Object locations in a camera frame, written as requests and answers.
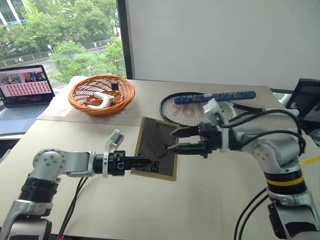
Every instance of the black cable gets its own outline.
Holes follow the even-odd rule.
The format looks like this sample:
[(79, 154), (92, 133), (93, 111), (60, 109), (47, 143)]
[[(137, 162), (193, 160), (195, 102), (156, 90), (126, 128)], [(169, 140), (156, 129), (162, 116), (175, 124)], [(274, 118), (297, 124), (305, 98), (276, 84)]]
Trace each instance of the black cable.
[(62, 225), (61, 225), (61, 228), (60, 228), (60, 231), (57, 235), (57, 240), (59, 240), (60, 238), (62, 238), (62, 236), (64, 235), (64, 232), (65, 232), (65, 229), (71, 219), (71, 216), (75, 210), (75, 206), (76, 206), (76, 202), (77, 202), (77, 197), (78, 197), (78, 194), (79, 192), (81, 191), (81, 189), (83, 188), (84, 184), (86, 183), (86, 181), (88, 180), (88, 177), (84, 178), (82, 177), (76, 187), (76, 191), (75, 191), (75, 194), (74, 194), (74, 197), (71, 201), (71, 204), (66, 212), (66, 215), (64, 217), (64, 220), (62, 222)]
[(253, 208), (249, 211), (249, 213), (247, 214), (247, 216), (245, 217), (245, 219), (243, 220), (242, 226), (240, 228), (240, 232), (239, 232), (239, 238), (238, 240), (241, 240), (242, 238), (242, 233), (244, 232), (246, 223), (248, 221), (248, 219), (250, 218), (251, 214), (257, 209), (257, 207), (259, 207), (269, 196), (265, 195), (260, 201), (258, 201), (256, 203), (256, 205), (253, 206)]
[(243, 118), (244, 116), (253, 115), (253, 114), (258, 114), (258, 113), (261, 113), (261, 112), (262, 112), (262, 110), (245, 111), (245, 112), (240, 113), (239, 115), (231, 118), (231, 119), (229, 120), (229, 122), (231, 123), (231, 122), (234, 122), (235, 120), (238, 120), (238, 119)]
[(303, 154), (305, 152), (305, 148), (306, 148), (305, 139), (301, 135), (299, 135), (293, 131), (288, 131), (288, 130), (274, 130), (274, 131), (266, 131), (266, 132), (260, 133), (256, 136), (251, 137), (249, 140), (245, 141), (241, 145), (241, 148), (243, 148), (245, 145), (251, 143), (252, 141), (254, 141), (260, 137), (263, 137), (265, 135), (270, 135), (270, 134), (290, 134), (290, 135), (297, 137), (299, 139), (299, 143), (300, 143), (299, 144), (299, 147), (300, 147), (299, 156), (301, 156), (301, 154)]
[(262, 189), (257, 195), (254, 196), (254, 198), (252, 198), (252, 200), (248, 203), (248, 205), (243, 209), (243, 211), (241, 212), (238, 221), (236, 222), (235, 225), (235, 229), (234, 229), (234, 235), (233, 235), (233, 240), (237, 240), (237, 233), (238, 233), (238, 228), (239, 228), (239, 224), (240, 221), (242, 219), (242, 217), (244, 216), (244, 214), (246, 213), (246, 211), (248, 210), (248, 208), (254, 203), (254, 201), (260, 197), (265, 191), (267, 190), (267, 188)]
[(273, 109), (273, 110), (268, 110), (268, 111), (263, 111), (263, 112), (259, 112), (253, 116), (250, 116), (248, 118), (246, 118), (245, 120), (242, 120), (242, 121), (239, 121), (237, 123), (234, 123), (234, 124), (230, 124), (230, 125), (224, 125), (224, 124), (220, 124), (219, 126), (221, 128), (224, 128), (224, 129), (231, 129), (231, 128), (234, 128), (234, 127), (238, 127), (242, 124), (245, 124), (247, 122), (250, 122), (251, 120), (254, 120), (254, 119), (257, 119), (257, 118), (260, 118), (264, 115), (268, 115), (268, 114), (275, 114), (275, 113), (281, 113), (281, 114), (286, 114), (288, 115), (290, 118), (292, 118), (296, 124), (296, 127), (297, 127), (297, 133), (299, 135), (302, 135), (302, 128), (301, 128), (301, 123), (300, 121), (296, 118), (295, 115), (293, 115), (291, 112), (288, 112), (286, 110), (283, 110), (283, 109)]
[(63, 219), (63, 222), (62, 222), (60, 231), (59, 231), (58, 236), (57, 236), (57, 239), (58, 239), (58, 240), (62, 237), (63, 232), (65, 231), (66, 221), (67, 221), (67, 219), (69, 218), (70, 212), (71, 212), (71, 210), (72, 210), (72, 208), (73, 208), (73, 206), (74, 206), (74, 204), (75, 204), (74, 201), (75, 201), (75, 198), (76, 198), (77, 195), (78, 195), (79, 188), (80, 188), (80, 186), (81, 186), (81, 183), (82, 183), (83, 179), (84, 179), (83, 177), (80, 178), (79, 183), (78, 183), (78, 185), (77, 185), (77, 187), (76, 187), (75, 195), (74, 195), (74, 197), (73, 197), (73, 199), (72, 199), (72, 201), (71, 201), (71, 204), (70, 204), (68, 210), (66, 211), (66, 214), (65, 214), (65, 217), (64, 217), (64, 219)]
[(232, 103), (233, 107), (235, 109), (240, 109), (240, 110), (244, 110), (244, 111), (257, 111), (257, 112), (262, 112), (262, 108), (258, 108), (258, 107), (252, 107), (252, 106), (245, 106), (245, 105), (241, 105), (239, 103), (235, 103), (233, 101), (228, 101), (229, 103)]

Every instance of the laptop screen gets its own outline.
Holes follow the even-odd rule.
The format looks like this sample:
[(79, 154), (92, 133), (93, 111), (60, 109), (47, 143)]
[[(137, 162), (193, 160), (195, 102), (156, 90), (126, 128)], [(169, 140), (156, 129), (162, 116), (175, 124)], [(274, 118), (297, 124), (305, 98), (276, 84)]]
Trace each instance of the laptop screen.
[(42, 65), (0, 69), (0, 95), (6, 107), (49, 103), (54, 96)]

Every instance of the window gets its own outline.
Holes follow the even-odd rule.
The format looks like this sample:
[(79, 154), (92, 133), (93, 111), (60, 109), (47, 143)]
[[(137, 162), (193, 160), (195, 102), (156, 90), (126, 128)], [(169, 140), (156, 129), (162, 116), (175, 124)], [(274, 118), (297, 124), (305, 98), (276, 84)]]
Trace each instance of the window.
[(17, 21), (6, 0), (0, 0), (0, 12), (7, 23)]
[[(0, 27), (0, 68), (43, 65), (53, 87), (81, 75), (126, 78), (116, 0), (11, 3), (22, 21)], [(8, 10), (0, 0), (0, 12)]]
[(23, 4), (22, 0), (11, 0), (11, 3), (13, 5), (14, 10), (16, 11), (16, 14), (18, 15), (19, 19), (24, 20), (25, 18), (22, 14), (24, 4)]
[(279, 101), (286, 95), (285, 93), (279, 93), (279, 92), (274, 92), (273, 94), (276, 97), (276, 99), (278, 99)]

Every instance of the green foliage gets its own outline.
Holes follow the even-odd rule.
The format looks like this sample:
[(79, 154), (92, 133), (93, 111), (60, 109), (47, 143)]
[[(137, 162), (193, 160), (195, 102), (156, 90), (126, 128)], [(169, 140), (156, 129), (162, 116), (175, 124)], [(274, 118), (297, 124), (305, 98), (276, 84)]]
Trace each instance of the green foliage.
[(126, 76), (125, 58), (122, 49), (122, 42), (117, 37), (112, 37), (111, 42), (105, 48), (105, 56), (110, 63), (112, 63), (116, 72), (112, 72), (117, 76)]
[[(0, 28), (0, 60), (47, 51), (50, 44), (58, 74), (69, 82), (76, 75), (114, 74), (125, 77), (116, 0), (25, 0), (25, 24)], [(90, 52), (89, 43), (110, 39), (102, 52)]]
[(0, 27), (0, 58), (3, 58), (8, 53), (8, 31), (5, 27)]
[(79, 75), (116, 74), (123, 76), (123, 72), (118, 70), (121, 68), (115, 64), (116, 57), (118, 56), (110, 60), (104, 52), (88, 52), (80, 43), (65, 41), (56, 46), (55, 53), (52, 55), (60, 73), (52, 74), (50, 78), (68, 83), (73, 76)]

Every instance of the brown picture frame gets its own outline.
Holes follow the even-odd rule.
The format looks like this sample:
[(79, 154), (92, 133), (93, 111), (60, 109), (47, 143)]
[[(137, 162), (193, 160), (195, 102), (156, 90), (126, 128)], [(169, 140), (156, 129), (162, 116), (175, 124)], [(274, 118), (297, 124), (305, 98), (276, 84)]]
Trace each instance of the brown picture frame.
[[(144, 130), (144, 126), (145, 126), (145, 120), (146, 117), (143, 116), (141, 119), (141, 124), (140, 124), (140, 129), (139, 129), (139, 135), (138, 135), (138, 139), (137, 139), (137, 143), (135, 146), (135, 151), (134, 151), (134, 156), (138, 156), (139, 154), (139, 150), (141, 147), (141, 140), (142, 140), (142, 135), (143, 135), (143, 130)], [(175, 128), (178, 128), (179, 126), (177, 124), (171, 123), (171, 122), (166, 122), (166, 121), (162, 121), (162, 120), (158, 120), (158, 119), (154, 119), (157, 123), (160, 124), (164, 124), (164, 125), (168, 125), (168, 126), (172, 126)], [(178, 166), (178, 155), (175, 153), (174, 154), (174, 160), (173, 160), (173, 176), (169, 176), (169, 175), (164, 175), (164, 174), (160, 174), (160, 173), (156, 173), (156, 172), (146, 172), (146, 171), (140, 171), (137, 169), (131, 169), (131, 174), (133, 175), (138, 175), (138, 176), (143, 176), (143, 177), (148, 177), (148, 178), (154, 178), (154, 179), (161, 179), (161, 180), (167, 180), (167, 181), (172, 181), (175, 182), (177, 179), (177, 166)]]

